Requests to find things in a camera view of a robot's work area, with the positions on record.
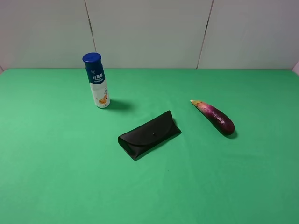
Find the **black leather glasses case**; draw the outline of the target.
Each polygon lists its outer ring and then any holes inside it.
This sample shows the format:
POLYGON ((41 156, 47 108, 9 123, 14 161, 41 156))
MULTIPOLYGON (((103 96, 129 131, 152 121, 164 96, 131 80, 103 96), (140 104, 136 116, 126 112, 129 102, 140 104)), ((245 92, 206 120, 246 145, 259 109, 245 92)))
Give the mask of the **black leather glasses case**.
POLYGON ((171 111, 166 111, 145 124, 118 137, 119 145, 133 159, 138 160, 161 143, 181 134, 171 111))

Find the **blue capped yogurt bottle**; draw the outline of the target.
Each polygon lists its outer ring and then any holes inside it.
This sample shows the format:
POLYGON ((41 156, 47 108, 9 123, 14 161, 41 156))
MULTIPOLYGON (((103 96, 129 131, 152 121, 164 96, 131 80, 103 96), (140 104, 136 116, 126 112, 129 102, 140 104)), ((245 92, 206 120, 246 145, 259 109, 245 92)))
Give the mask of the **blue capped yogurt bottle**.
POLYGON ((108 107, 110 97, 101 63, 101 55, 96 52, 87 53, 83 56, 82 60, 85 63, 90 89, 96 106, 101 109, 108 107))

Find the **purple eggplant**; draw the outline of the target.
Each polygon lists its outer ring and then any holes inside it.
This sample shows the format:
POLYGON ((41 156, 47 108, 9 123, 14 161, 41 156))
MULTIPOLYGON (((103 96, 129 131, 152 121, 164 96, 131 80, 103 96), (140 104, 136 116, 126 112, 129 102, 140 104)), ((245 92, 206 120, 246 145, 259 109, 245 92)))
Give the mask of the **purple eggplant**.
POLYGON ((223 135, 229 136, 235 132, 232 120, 223 112, 212 105, 200 100, 190 100, 190 102, 220 131, 223 135))

